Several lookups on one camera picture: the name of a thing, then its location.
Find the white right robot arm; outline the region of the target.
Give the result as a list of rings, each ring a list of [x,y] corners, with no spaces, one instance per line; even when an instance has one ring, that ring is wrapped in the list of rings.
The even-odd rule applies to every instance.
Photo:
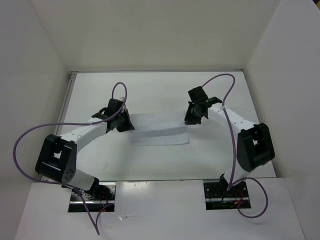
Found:
[[[201,86],[188,91],[190,101],[184,118],[185,125],[200,125],[202,118],[214,121],[230,132],[233,160],[230,170],[220,178],[219,191],[229,197],[256,168],[275,158],[268,126],[246,120],[217,97],[209,98]]]

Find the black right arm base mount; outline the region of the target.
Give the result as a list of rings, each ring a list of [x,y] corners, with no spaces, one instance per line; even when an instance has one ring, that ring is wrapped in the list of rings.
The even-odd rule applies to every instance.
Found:
[[[207,211],[250,209],[251,203],[244,181],[227,191],[228,184],[220,179],[203,180],[205,207]]]

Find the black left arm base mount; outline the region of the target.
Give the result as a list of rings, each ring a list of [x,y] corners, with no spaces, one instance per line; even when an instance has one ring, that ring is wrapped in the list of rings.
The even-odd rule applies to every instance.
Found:
[[[115,197],[116,197],[116,182],[100,182],[99,188],[96,192],[85,191],[79,189],[83,200],[90,212],[98,213],[115,211]],[[84,213],[86,212],[82,198],[72,190],[68,205],[69,213]]]

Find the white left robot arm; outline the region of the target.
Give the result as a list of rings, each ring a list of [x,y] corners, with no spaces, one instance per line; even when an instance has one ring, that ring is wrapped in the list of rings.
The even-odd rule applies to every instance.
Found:
[[[77,155],[85,146],[114,129],[122,133],[135,128],[124,101],[111,98],[87,124],[62,135],[48,135],[35,165],[36,173],[62,186],[77,188],[88,200],[96,199],[105,190],[98,178],[77,169]]]

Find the white skirt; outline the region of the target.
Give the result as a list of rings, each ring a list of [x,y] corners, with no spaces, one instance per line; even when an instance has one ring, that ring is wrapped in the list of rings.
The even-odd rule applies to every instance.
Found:
[[[129,131],[131,146],[175,146],[190,142],[185,112],[139,113],[130,116],[134,130]]]

